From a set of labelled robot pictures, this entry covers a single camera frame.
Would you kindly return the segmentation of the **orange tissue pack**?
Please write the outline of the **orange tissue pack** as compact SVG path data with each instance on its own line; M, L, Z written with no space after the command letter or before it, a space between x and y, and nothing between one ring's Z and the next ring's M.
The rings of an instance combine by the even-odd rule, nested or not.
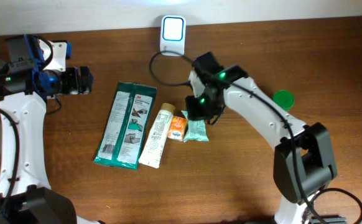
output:
M186 128L187 120L179 116L174 116L167 137L176 141L183 141Z

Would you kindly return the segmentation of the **green glove package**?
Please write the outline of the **green glove package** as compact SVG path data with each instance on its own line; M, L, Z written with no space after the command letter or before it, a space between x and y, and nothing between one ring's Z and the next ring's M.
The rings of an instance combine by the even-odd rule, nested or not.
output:
M137 169L156 94L153 86L118 83L95 164Z

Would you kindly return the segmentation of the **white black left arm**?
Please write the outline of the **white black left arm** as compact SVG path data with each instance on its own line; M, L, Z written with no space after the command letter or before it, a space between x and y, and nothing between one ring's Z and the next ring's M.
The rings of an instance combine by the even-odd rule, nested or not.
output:
M87 95L88 67L67 67L72 46L33 34L6 40L0 61L0 223L85 223L70 199L54 192L44 160L47 100Z

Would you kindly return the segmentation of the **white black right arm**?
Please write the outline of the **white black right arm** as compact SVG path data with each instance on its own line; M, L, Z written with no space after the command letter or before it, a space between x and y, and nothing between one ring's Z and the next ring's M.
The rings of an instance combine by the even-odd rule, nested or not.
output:
M274 150L274 182L282 194L272 223L315 223L306 199L337 176L332 143L321 123L311 126L265 95L241 67L221 66L208 52L192 61L188 119L215 123L225 108L241 115Z

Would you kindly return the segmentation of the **teal snack packet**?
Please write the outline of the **teal snack packet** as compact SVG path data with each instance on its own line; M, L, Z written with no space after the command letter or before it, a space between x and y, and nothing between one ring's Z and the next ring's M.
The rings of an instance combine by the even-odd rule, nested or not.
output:
M189 120L188 119L188 111L182 110L182 114L187 119L187 130L183 137L183 142L187 142L190 140L208 142L208 136L206 132L206 126L204 120Z

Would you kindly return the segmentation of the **white barcode scanner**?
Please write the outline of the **white barcode scanner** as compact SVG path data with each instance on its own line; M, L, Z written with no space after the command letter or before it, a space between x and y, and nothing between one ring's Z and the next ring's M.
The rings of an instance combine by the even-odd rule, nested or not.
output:
M166 15L161 20L160 52L180 57L185 52L186 20L182 16Z

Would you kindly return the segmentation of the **white tube gold cap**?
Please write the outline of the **white tube gold cap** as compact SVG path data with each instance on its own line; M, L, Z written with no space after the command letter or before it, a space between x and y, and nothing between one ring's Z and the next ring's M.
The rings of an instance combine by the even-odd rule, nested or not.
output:
M170 103L162 104L139 158L140 164L155 169L159 168L174 111L174 105Z

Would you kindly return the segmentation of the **green lid jar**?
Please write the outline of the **green lid jar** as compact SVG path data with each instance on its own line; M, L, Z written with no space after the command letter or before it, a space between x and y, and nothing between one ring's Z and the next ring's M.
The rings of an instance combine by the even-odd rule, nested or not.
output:
M275 92L272 100L285 111L289 111L295 102L293 94L287 90Z

